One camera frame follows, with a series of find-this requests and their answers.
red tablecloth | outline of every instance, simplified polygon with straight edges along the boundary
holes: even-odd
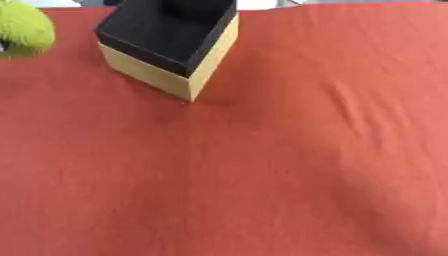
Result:
[[[0,62],[1,255],[448,255],[448,5],[244,12],[193,105],[105,65],[107,12]]]

table surface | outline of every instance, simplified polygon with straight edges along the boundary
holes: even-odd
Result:
[[[0,62],[2,255],[448,254],[448,5],[243,12],[192,105],[47,12]]]

green fuzzy object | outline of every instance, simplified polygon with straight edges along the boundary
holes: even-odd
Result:
[[[0,0],[0,41],[7,43],[0,58],[26,58],[47,51],[55,40],[54,26],[40,10]]]

